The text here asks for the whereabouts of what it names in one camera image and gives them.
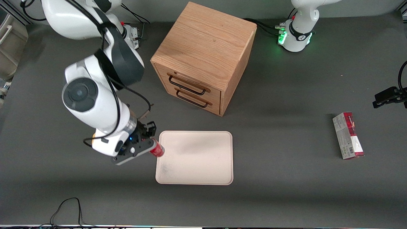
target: red and white box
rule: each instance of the red and white box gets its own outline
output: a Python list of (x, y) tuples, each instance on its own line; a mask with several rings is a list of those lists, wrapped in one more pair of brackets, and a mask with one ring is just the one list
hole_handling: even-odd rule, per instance
[(352, 112), (343, 112), (333, 118), (333, 124), (341, 147), (344, 160), (364, 156), (362, 146), (355, 133), (355, 123), (352, 120)]

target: wooden drawer cabinet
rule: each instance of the wooden drawer cabinet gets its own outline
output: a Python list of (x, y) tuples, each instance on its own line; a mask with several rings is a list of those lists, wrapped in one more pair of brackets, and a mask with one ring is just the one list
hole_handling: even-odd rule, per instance
[(151, 63), (170, 95), (223, 116), (255, 33), (254, 23), (189, 2)]

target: gray tabletop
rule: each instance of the gray tabletop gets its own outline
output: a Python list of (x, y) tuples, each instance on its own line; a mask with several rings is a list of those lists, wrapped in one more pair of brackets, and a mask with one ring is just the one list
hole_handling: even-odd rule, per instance
[[(372, 107), (376, 93), (397, 85), (406, 60), (400, 14), (321, 19), (300, 53), (258, 30), (224, 117), (168, 95), (155, 74), (149, 60), (171, 25), (146, 26), (139, 50), (145, 75), (131, 88), (155, 104), (144, 121), (154, 120), (158, 134), (231, 132), (233, 183), (160, 185), (152, 155), (115, 166), (86, 147), (82, 139), (94, 130), (63, 106), (63, 71), (100, 40), (31, 26), (1, 110), (0, 224), (49, 222), (59, 203), (75, 196), (90, 224), (407, 227), (407, 110)], [(133, 94), (118, 95), (139, 114), (146, 109)], [(364, 158), (341, 158), (332, 116), (345, 111), (354, 113)], [(76, 211), (67, 203), (55, 222), (76, 224)]]

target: red can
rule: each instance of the red can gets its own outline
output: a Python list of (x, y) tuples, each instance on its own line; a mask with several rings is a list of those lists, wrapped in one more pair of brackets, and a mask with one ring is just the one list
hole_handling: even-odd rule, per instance
[(154, 156), (156, 157), (161, 157), (162, 155), (164, 155), (165, 149), (164, 147), (162, 147), (157, 140), (155, 140), (154, 138), (151, 138), (154, 140), (154, 149), (150, 150), (150, 153), (152, 153)]

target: white tray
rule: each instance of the white tray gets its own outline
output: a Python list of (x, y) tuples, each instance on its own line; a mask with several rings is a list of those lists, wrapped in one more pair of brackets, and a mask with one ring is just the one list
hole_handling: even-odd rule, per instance
[(227, 131), (164, 131), (165, 148), (157, 158), (160, 184), (230, 185), (233, 181), (232, 135)]

